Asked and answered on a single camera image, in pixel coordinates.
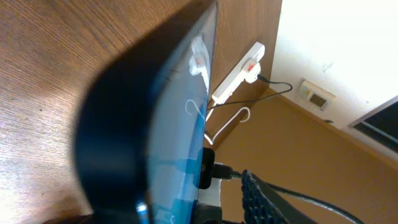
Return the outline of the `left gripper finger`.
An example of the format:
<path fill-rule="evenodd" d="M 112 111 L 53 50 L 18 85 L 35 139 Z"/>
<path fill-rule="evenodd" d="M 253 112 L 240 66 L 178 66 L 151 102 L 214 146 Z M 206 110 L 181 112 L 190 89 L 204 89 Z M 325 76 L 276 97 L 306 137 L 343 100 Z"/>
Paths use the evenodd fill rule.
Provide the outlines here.
<path fill-rule="evenodd" d="M 262 181 L 258 176 L 244 170 L 241 176 L 243 208 L 248 223 L 314 223 L 315 221 L 297 210 L 279 194 L 287 194 L 319 205 L 311 196 L 285 189 Z"/>

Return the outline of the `blue Samsung Galaxy smartphone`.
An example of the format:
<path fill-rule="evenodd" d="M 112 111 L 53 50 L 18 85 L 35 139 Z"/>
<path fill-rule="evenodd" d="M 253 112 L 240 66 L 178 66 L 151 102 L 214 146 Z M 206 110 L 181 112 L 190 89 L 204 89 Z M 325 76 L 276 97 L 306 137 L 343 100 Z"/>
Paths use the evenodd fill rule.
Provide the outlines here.
<path fill-rule="evenodd" d="M 192 1 L 94 81 L 78 115 L 76 173 L 90 223 L 190 223 L 218 15 Z"/>

